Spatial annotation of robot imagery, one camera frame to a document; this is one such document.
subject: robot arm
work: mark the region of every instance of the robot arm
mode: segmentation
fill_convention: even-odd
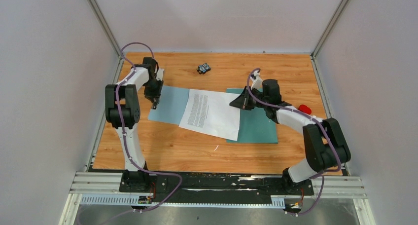
[[[257,72],[251,77],[253,79],[251,92],[257,99],[286,109],[269,107],[255,101],[249,94],[247,87],[229,105],[243,110],[251,110],[255,107],[263,108],[269,119],[277,124],[286,125],[303,135],[306,158],[283,171],[283,176],[285,179],[288,179],[290,187],[297,186],[298,183],[308,180],[317,173],[337,165],[330,146],[322,140],[324,135],[317,122],[325,129],[340,161],[344,163],[350,160],[350,151],[336,119],[329,118],[323,120],[319,117],[309,115],[306,117],[306,114],[300,114],[294,106],[282,101],[277,80],[267,79],[261,81]],[[263,92],[255,88],[257,86],[255,83],[260,82],[262,82]]]
[[[125,103],[121,103],[122,115],[125,122],[126,145],[132,157],[132,160],[141,168],[146,167],[145,159],[139,146],[138,138],[138,122],[140,117],[138,91],[144,86],[145,98],[152,102],[152,108],[156,109],[161,96],[163,87],[164,70],[158,67],[158,63],[150,58],[145,57],[141,65],[135,65],[126,78],[117,84],[109,84],[105,88],[105,115],[106,120],[115,128],[121,144],[123,142],[122,123],[116,104],[116,87],[119,88],[119,98],[125,99]],[[125,147],[123,153],[125,156],[125,169],[128,171],[138,171],[129,160]]]

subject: red object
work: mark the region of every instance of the red object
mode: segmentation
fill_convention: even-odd
[[[303,105],[303,104],[298,107],[298,110],[309,115],[312,113],[312,110],[308,108],[308,106]]]

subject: wooden table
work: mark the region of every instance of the wooden table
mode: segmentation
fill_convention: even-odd
[[[128,54],[134,63],[142,63],[144,56],[150,54]],[[284,101],[296,107],[305,104],[313,115],[326,117],[309,55],[156,53],[155,59],[165,69],[164,85],[221,92],[243,88],[250,71],[260,67],[263,79],[279,81]],[[211,71],[199,75],[197,66],[206,62]],[[130,67],[125,62],[120,79]],[[305,157],[303,137],[286,126],[277,125],[278,144],[228,144],[225,139],[177,125],[149,121],[151,103],[144,98],[143,89],[138,97],[138,135],[150,170],[281,174]],[[105,125],[93,168],[124,168],[122,146],[109,123]]]

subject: white wall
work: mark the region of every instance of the white wall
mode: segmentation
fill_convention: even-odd
[[[318,61],[377,224],[417,224],[418,0],[351,0]]]
[[[87,0],[0,0],[0,224],[57,224],[116,55]]]
[[[97,0],[120,46],[192,52],[311,52],[340,1]]]

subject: white paper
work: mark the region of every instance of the white paper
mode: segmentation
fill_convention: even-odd
[[[190,89],[180,128],[236,141],[240,109],[229,106],[239,94]]]

